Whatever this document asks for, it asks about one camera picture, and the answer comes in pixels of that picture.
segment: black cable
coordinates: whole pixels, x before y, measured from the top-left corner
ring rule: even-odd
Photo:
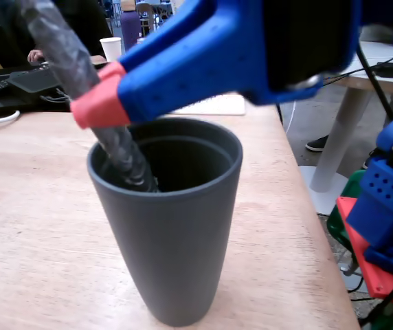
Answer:
[[[276,109],[278,110],[278,113],[279,113],[280,122],[283,125],[284,124],[284,118],[282,117],[282,110],[280,110],[280,104],[279,103],[276,103]]]
[[[355,289],[348,290],[348,293],[351,294],[353,292],[358,291],[361,288],[361,286],[363,285],[363,282],[364,282],[364,278],[362,277],[360,280],[360,283],[355,287]]]
[[[367,300],[374,300],[374,299],[376,298],[369,297],[369,298],[351,299],[350,301],[367,301]]]
[[[392,108],[390,107],[390,104],[388,102],[388,99],[386,98],[386,95],[384,94],[383,89],[381,88],[380,84],[378,83],[377,78],[375,78],[374,72],[369,66],[368,61],[366,60],[366,57],[364,56],[363,50],[361,50],[361,45],[359,44],[357,47],[357,56],[359,57],[361,65],[363,65],[364,70],[366,71],[366,74],[368,75],[368,78],[370,80],[370,83],[374,87],[378,98],[380,99],[381,104],[383,105],[384,110],[386,111],[388,118],[390,121],[393,121],[393,111]]]
[[[393,290],[386,296],[386,298],[384,298],[382,302],[380,302],[377,306],[375,306],[375,308],[372,311],[370,311],[368,316],[359,319],[360,327],[362,328],[368,323],[372,323],[373,321],[375,321],[375,319],[377,319],[383,313],[384,308],[388,304],[390,304],[392,300],[393,300]]]
[[[389,63],[391,61],[393,61],[393,57],[389,58],[387,61],[382,62],[380,64],[371,65],[371,66],[369,66],[369,68],[374,69],[374,68],[377,68],[377,67],[381,67],[382,65],[384,65],[386,63]],[[327,85],[331,85],[331,84],[335,83],[336,81],[339,81],[339,80],[341,80],[343,78],[349,77],[351,74],[355,74],[356,72],[360,72],[360,71],[363,71],[363,70],[364,70],[364,68],[363,69],[357,69],[357,70],[354,70],[354,71],[351,71],[351,72],[346,72],[345,74],[341,74],[340,76],[325,78],[325,80],[328,80],[328,79],[334,79],[334,80],[324,84],[324,87],[327,86]]]

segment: white table leg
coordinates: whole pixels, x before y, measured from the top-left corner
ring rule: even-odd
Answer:
[[[337,169],[371,96],[371,91],[348,88],[329,134],[326,147],[320,156],[319,164],[317,167],[300,167],[304,181],[309,187],[315,209],[320,215],[331,213],[336,199],[348,181],[343,175],[337,173]]]

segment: purple bottle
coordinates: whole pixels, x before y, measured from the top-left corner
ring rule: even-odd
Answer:
[[[125,46],[125,52],[137,44],[137,39],[140,37],[139,33],[142,31],[140,18],[137,10],[135,9],[134,0],[122,0],[123,13],[120,17],[122,24],[122,36]]]

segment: wooden tabletop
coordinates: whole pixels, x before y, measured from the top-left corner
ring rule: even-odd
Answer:
[[[362,41],[360,44],[369,65],[376,65],[378,62],[385,62],[393,58],[393,45],[368,41]],[[363,66],[361,65],[357,55],[355,55],[350,66],[346,68],[342,74],[362,68]],[[393,94],[393,78],[383,78],[380,76],[376,76],[376,78],[384,92]],[[356,72],[347,78],[337,81],[336,84],[374,91],[374,87],[370,83],[368,75],[364,71]]]
[[[214,303],[184,329],[358,329],[272,107],[205,116],[244,162]],[[169,329],[140,298],[88,177],[94,142],[69,113],[0,126],[0,329]]]

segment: gray cup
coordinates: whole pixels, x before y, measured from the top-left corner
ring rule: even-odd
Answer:
[[[88,171],[151,313],[172,327],[202,319],[218,287],[243,150],[223,127],[183,118],[134,125],[161,193],[119,188],[97,144]]]

